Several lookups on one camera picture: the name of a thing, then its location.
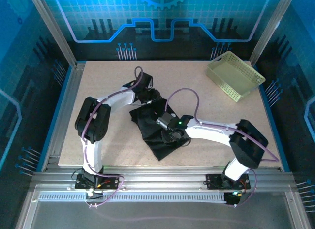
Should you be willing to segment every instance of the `wire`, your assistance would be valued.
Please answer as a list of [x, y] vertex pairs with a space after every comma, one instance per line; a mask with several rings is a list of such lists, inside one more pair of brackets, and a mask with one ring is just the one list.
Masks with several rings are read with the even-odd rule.
[[144, 106], [145, 104], [143, 104], [143, 105], [141, 105], [141, 104], [130, 104], [130, 106], [140, 106], [140, 107], [142, 107], [142, 106]]
[[242, 185], [244, 186], [244, 193], [246, 193], [246, 183], [244, 183], [244, 181], [243, 180], [240, 180], [240, 182], [242, 183]]
[[190, 145], [190, 143], [191, 143], [191, 139], [189, 139], [189, 141], [186, 145], [182, 145], [182, 147], [187, 147], [188, 145]]
[[181, 88], [181, 89], [178, 89], [176, 90], [174, 93], [172, 93], [170, 95], [170, 97], [167, 99], [166, 101], [166, 105], [165, 105], [165, 109], [164, 111], [166, 112], [167, 111], [167, 107], [168, 107], [168, 103], [169, 101], [171, 100], [171, 98], [179, 91], [182, 91], [182, 90], [189, 90], [189, 91], [192, 91], [196, 97], [197, 97], [197, 105], [196, 105], [196, 109], [195, 109], [195, 112], [194, 112], [194, 119], [197, 123], [199, 123], [201, 126], [204, 126], [204, 127], [211, 127], [211, 128], [219, 128], [219, 129], [222, 129], [222, 130], [232, 130], [234, 132], [237, 132], [241, 135], [243, 135], [244, 137], [246, 137], [247, 139], [249, 139], [251, 142], [253, 142], [254, 144], [256, 144], [258, 147], [260, 147], [262, 150], [264, 150], [265, 152], [267, 152], [273, 159], [262, 159], [261, 161], [264, 161], [264, 162], [279, 162], [279, 159], [273, 154], [271, 153], [271, 151], [269, 149], [267, 149], [265, 146], [263, 146], [261, 143], [259, 143], [257, 140], [255, 140], [253, 137], [251, 137], [250, 135], [244, 133], [243, 131], [239, 130], [239, 129], [236, 129], [236, 128], [233, 128], [233, 127], [228, 127], [228, 126], [224, 126], [224, 125], [219, 125], [219, 124], [210, 124], [210, 123], [202, 123], [201, 121], [198, 120], [197, 118], [197, 111], [198, 111], [198, 108], [199, 108], [199, 103], [200, 103], [200, 98], [199, 98], [199, 95], [197, 94], [197, 92], [191, 88]]
[[104, 198], [104, 194], [103, 193], [101, 193], [101, 194], [99, 194], [99, 193], [96, 193], [97, 195], [101, 195], [101, 196], [98, 196], [98, 197], [95, 197], [95, 198], [91, 198], [91, 199], [89, 199], [89, 200], [95, 200], [95, 199], [99, 199], [99, 198]]
[[209, 183], [210, 185], [212, 185], [212, 186], [214, 186], [216, 188], [224, 189], [224, 186], [217, 186], [217, 185], [213, 184], [211, 181], [206, 181], [206, 182], [207, 182], [207, 184]]
[[247, 203], [251, 199], [251, 197], [254, 195], [256, 187], [257, 187], [257, 175], [256, 175], [256, 172], [253, 169], [249, 169], [249, 171], [252, 171], [253, 174], [254, 174], [254, 177], [255, 177], [254, 187], [252, 188], [252, 192], [251, 192], [250, 196], [248, 196], [248, 198], [246, 200], [244, 200], [243, 202], [239, 203], [237, 206], [229, 205], [229, 204], [225, 204], [225, 206], [233, 207], [233, 208], [241, 207], [242, 205]]
[[81, 139], [82, 139], [82, 141], [85, 143], [85, 146], [84, 146], [84, 148], [83, 148], [83, 155], [84, 155], [85, 162], [87, 163], [87, 165], [88, 165], [88, 167], [90, 168], [90, 170], [91, 170], [95, 175], [97, 175], [97, 176], [101, 176], [101, 177], [119, 177], [119, 178], [122, 178], [122, 181], [121, 181], [120, 185], [117, 187], [117, 189], [116, 189], [104, 202], [99, 203], [99, 204], [95, 204], [95, 205], [88, 204], [87, 202], [85, 202], [89, 207], [95, 207], [95, 208], [97, 208], [98, 206], [101, 206], [101, 205], [107, 203], [107, 202], [117, 193], [117, 191], [121, 188], [121, 186], [123, 185], [123, 183], [124, 183], [124, 181], [125, 181], [125, 178], [124, 178], [122, 175], [118, 175], [118, 174], [101, 174], [101, 173], [98, 173], [98, 172], [96, 172], [96, 171], [94, 171], [94, 170], [92, 169], [92, 166], [89, 164], [88, 157], [87, 157], [87, 144], [88, 144], [88, 141], [84, 138], [85, 133], [87, 132], [88, 126], [89, 126], [89, 124], [91, 123], [91, 120], [93, 119], [93, 116], [96, 114], [97, 110], [99, 109], [99, 107], [100, 107], [104, 102], [106, 102], [109, 98], [111, 98], [111, 97], [113, 97], [113, 96], [115, 96], [115, 95], [117, 95], [117, 94], [124, 93], [124, 92], [126, 92], [126, 91], [128, 91], [128, 90], [133, 89], [134, 87], [136, 87], [136, 86], [140, 83], [140, 81], [141, 81], [141, 79], [142, 79], [142, 77], [143, 77], [143, 69], [142, 69], [142, 67], [137, 66], [137, 67], [134, 69], [134, 73], [135, 73], [135, 74], [136, 74], [136, 71], [137, 71], [138, 68], [140, 69], [140, 78], [139, 78], [139, 80], [138, 80], [135, 84], [133, 84], [131, 87], [129, 87], [129, 88], [127, 88], [127, 89], [124, 89], [124, 90], [117, 91], [117, 92], [115, 92], [115, 93], [112, 93], [111, 95], [105, 97], [101, 102], [99, 102], [99, 103], [97, 104], [97, 106], [94, 108], [94, 110], [92, 111], [90, 117], [88, 118], [87, 123], [85, 124], [85, 126], [84, 126], [84, 128], [83, 128], [82, 135], [81, 135]]
[[82, 170], [81, 168], [76, 169], [76, 170], [73, 172], [73, 174], [71, 175], [71, 179], [74, 180], [74, 179], [73, 179], [74, 174], [76, 174], [78, 171], [81, 171], [81, 170]]

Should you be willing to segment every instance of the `enclosure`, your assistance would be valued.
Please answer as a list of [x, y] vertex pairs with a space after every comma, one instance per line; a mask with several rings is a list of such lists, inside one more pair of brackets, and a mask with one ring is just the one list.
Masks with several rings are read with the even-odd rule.
[[[314, 3], [0, 0], [1, 228], [312, 228]], [[266, 78], [238, 103], [203, 76], [226, 51]], [[84, 98], [118, 90], [138, 65], [164, 98], [195, 89], [201, 118], [248, 118], [264, 133], [281, 161], [260, 165], [247, 205], [202, 198], [205, 175], [233, 159], [227, 146], [193, 140], [158, 161], [130, 121], [135, 107], [111, 116], [102, 152], [107, 173], [126, 178], [122, 189], [96, 210], [84, 203], [72, 179], [83, 164], [74, 121]], [[171, 103], [178, 115], [194, 112], [185, 97]]]

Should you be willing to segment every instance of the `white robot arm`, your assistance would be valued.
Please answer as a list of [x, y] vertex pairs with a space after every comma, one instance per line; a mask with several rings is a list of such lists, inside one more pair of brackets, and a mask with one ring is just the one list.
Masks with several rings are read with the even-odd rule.
[[181, 138], [201, 138], [231, 147], [236, 158], [228, 163], [223, 175], [233, 181], [239, 180], [248, 169], [258, 168], [264, 154], [263, 149], [233, 130], [241, 130], [264, 147], [268, 145], [267, 139], [247, 120], [237, 124], [222, 124], [197, 120], [189, 115], [179, 119], [165, 112], [157, 119], [157, 123], [168, 132], [169, 142]]
[[[134, 103], [136, 93], [132, 90], [128, 90], [124, 93], [117, 94], [112, 98], [108, 99], [103, 103], [104, 106], [108, 105], [110, 107], [110, 114], [115, 113], [118, 109], [123, 106]], [[97, 102], [101, 102], [103, 98], [98, 98]], [[88, 144], [86, 146], [86, 154], [87, 160], [84, 158], [83, 169], [89, 174], [95, 174], [93, 171], [100, 172], [103, 168], [103, 164], [101, 161], [101, 149], [102, 149], [102, 140], [91, 143], [88, 140]]]

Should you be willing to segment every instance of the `glass panel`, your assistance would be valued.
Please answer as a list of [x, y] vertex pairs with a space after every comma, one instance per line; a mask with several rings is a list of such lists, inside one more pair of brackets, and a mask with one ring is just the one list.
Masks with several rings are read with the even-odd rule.
[[46, 0], [78, 60], [248, 59], [279, 0]]
[[[297, 183], [315, 181], [315, 0], [293, 0], [257, 63], [269, 106]], [[300, 192], [310, 191], [311, 187]], [[313, 211], [314, 194], [302, 196]], [[314, 213], [309, 214], [315, 222]]]
[[0, 0], [0, 8], [0, 221], [11, 229], [69, 65], [31, 0]]

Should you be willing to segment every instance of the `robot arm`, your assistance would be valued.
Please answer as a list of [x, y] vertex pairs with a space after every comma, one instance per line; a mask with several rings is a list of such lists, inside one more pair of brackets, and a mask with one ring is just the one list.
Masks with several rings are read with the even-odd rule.
[[236, 158], [228, 163], [222, 177], [233, 181], [239, 180], [248, 169], [258, 168], [264, 154], [264, 150], [233, 129], [249, 134], [265, 147], [268, 145], [267, 139], [247, 120], [241, 120], [237, 124], [221, 124], [197, 121], [189, 115], [184, 115], [179, 119], [165, 112], [162, 117], [157, 119], [157, 123], [169, 132], [170, 142], [183, 137], [202, 138], [231, 147]]
[[[143, 73], [141, 81], [136, 87], [124, 91], [131, 87], [131, 83], [132, 82], [123, 85], [120, 89], [120, 93], [112, 96], [99, 107], [84, 135], [87, 144], [81, 139], [83, 149], [86, 147], [86, 158], [84, 157], [83, 170], [90, 175], [95, 175], [95, 172], [99, 173], [103, 169], [101, 162], [102, 139], [107, 133], [110, 115], [123, 106], [132, 104], [138, 100], [141, 103], [148, 103], [160, 97], [159, 92], [152, 89], [153, 78], [150, 75]], [[105, 98], [95, 99], [92, 97], [85, 99], [75, 122], [75, 128], [78, 130], [80, 137], [82, 136], [83, 129], [91, 113], [104, 99]]]
[[[115, 113], [120, 108], [132, 104], [135, 102], [136, 93], [133, 90], [128, 90], [124, 93], [117, 94], [112, 98], [105, 101], [96, 113], [95, 118], [89, 125], [87, 130], [86, 139], [88, 144], [86, 146], [87, 160], [84, 158], [83, 169], [89, 174], [95, 174], [93, 171], [100, 172], [103, 168], [101, 162], [101, 149], [102, 139], [106, 135], [109, 123], [110, 114]], [[79, 117], [75, 123], [75, 127], [78, 130], [79, 135], [82, 135], [82, 130], [85, 126], [89, 114], [92, 112], [94, 107], [103, 100], [104, 98], [94, 99], [88, 97], [85, 99]]]

